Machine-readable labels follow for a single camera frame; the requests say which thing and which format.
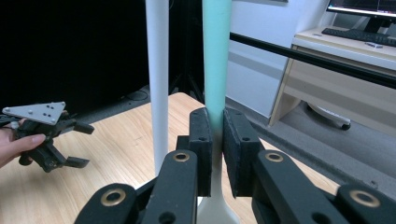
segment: gray floor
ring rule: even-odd
[[[113,105],[78,115],[92,123],[149,102],[149,86],[122,97]],[[339,184],[362,182],[396,200],[396,138],[352,121],[347,131],[341,124],[308,111],[300,103],[274,126],[233,102],[247,114],[259,137],[278,147]]]

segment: monitor screen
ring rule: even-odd
[[[327,10],[396,20],[396,0],[331,0]]]

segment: wooden table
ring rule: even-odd
[[[169,150],[175,149],[178,135],[189,134],[189,114],[200,107],[203,105],[184,93],[169,97]],[[154,177],[150,104],[93,126],[92,135],[70,132],[55,138],[55,146],[64,156],[90,160],[83,169],[64,167],[47,174],[35,162],[24,167],[18,160],[0,169],[0,223],[73,223],[100,188],[111,183],[137,187]],[[297,164],[318,187],[335,193],[335,183]],[[256,223],[251,199],[232,197],[225,165],[222,183],[226,201],[241,223]]]

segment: keyboard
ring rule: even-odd
[[[354,39],[364,42],[373,42],[379,45],[386,45],[390,47],[396,48],[396,37],[389,38],[389,35],[383,34],[375,34],[375,33],[368,33],[361,30],[347,30],[347,31],[340,31],[331,28],[326,28],[322,31],[324,35],[333,35],[348,39]]]

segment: white pole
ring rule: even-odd
[[[168,153],[169,0],[146,0],[155,175]]]
[[[198,223],[239,223],[221,189],[221,149],[225,108],[231,0],[203,0],[205,106],[213,131],[211,197],[198,206]]]

